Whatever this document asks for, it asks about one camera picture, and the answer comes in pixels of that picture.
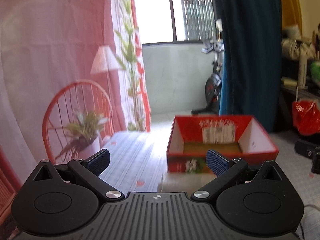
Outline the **dark teal curtain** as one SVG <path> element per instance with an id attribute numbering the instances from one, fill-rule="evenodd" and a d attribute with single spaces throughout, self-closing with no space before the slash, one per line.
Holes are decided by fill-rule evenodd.
<path id="1" fill-rule="evenodd" d="M 225 59 L 221 115 L 252 115 L 268 131 L 281 80 L 281 0 L 215 0 Z"/>

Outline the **window with grille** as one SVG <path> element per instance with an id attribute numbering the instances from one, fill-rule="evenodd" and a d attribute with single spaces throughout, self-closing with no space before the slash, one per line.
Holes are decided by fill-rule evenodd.
<path id="1" fill-rule="evenodd" d="M 213 0 L 135 0 L 142 44 L 200 43 L 216 36 Z"/>

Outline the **checked bed sheet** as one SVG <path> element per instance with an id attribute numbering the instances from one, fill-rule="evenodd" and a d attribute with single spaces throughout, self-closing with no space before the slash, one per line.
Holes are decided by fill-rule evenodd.
<path id="1" fill-rule="evenodd" d="M 157 192 L 162 175 L 167 172 L 169 135 L 168 126 L 150 133 L 115 133 L 104 145 L 110 152 L 111 161 L 100 178 L 123 194 Z M 295 153 L 297 137 L 293 133 L 272 133 L 270 137 L 279 149 L 277 164 L 305 205 L 302 227 L 297 233 L 305 239 L 319 239 L 319 175 L 311 172 L 311 160 Z"/>

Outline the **grey-white cloth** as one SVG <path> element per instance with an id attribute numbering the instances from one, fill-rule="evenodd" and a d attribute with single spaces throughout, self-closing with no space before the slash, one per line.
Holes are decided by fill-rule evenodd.
<path id="1" fill-rule="evenodd" d="M 186 192 L 191 195 L 217 176 L 213 173 L 164 173 L 158 184 L 158 192 Z"/>

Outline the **red plastic bag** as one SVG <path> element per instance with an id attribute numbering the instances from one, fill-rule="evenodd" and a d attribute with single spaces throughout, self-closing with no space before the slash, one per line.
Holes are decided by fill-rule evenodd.
<path id="1" fill-rule="evenodd" d="M 293 126 L 299 134 L 310 136 L 319 133 L 320 111 L 318 99 L 300 99 L 292 103 Z"/>

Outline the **green white plush toy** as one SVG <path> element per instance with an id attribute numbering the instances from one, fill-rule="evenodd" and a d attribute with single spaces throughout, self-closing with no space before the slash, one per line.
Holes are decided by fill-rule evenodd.
<path id="1" fill-rule="evenodd" d="M 320 87 L 320 61 L 313 61 L 310 65 L 310 73 L 312 81 Z"/>

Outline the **beige bundled bag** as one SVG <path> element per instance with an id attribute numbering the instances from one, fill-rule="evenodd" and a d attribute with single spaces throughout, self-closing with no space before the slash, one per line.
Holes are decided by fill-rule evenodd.
<path id="1" fill-rule="evenodd" d="M 291 60 L 299 60 L 301 56 L 306 56 L 308 60 L 316 57 L 314 45 L 308 40 L 294 40 L 284 38 L 281 41 L 282 55 Z"/>

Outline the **black exercise bike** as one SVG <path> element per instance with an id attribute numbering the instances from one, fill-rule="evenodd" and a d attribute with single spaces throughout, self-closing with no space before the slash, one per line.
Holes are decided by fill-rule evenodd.
<path id="1" fill-rule="evenodd" d="M 218 19 L 216 21 L 215 26 L 218 31 L 217 40 L 209 40 L 207 42 L 204 42 L 204 47 L 201 49 L 204 54 L 214 54 L 214 59 L 212 61 L 213 72 L 210 77 L 208 77 L 204 88 L 206 107 L 202 109 L 193 109 L 191 111 L 192 115 L 219 113 L 222 89 L 221 70 L 223 67 L 225 51 L 225 44 L 223 39 L 221 38 L 223 32 L 221 19 Z"/>

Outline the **red strawberry cardboard box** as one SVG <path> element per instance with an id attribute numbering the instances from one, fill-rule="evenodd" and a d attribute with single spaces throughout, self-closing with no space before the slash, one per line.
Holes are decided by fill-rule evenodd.
<path id="1" fill-rule="evenodd" d="M 215 150 L 249 164 L 275 160 L 279 150 L 251 115 L 177 115 L 167 146 L 168 172 L 208 173 L 206 154 Z"/>

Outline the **pink printed backdrop curtain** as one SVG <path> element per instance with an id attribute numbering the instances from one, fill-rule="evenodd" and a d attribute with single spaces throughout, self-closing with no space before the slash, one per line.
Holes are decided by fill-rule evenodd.
<path id="1" fill-rule="evenodd" d="M 1 0 L 1 174 L 19 189 L 45 157 L 42 120 L 68 84 L 107 92 L 115 131 L 149 131 L 135 0 Z"/>

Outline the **white tube bottle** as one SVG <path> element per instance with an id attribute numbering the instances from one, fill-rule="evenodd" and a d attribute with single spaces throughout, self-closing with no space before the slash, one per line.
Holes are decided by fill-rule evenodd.
<path id="1" fill-rule="evenodd" d="M 306 85 L 306 74 L 308 69 L 308 57 L 300 55 L 299 57 L 299 70 L 298 70 L 298 87 L 303 89 Z"/>

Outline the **yellow curtain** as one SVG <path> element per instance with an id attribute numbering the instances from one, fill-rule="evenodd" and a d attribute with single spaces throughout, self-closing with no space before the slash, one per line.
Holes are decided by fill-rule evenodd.
<path id="1" fill-rule="evenodd" d="M 302 31 L 302 13 L 299 0 L 281 0 L 282 28 L 297 25 Z"/>

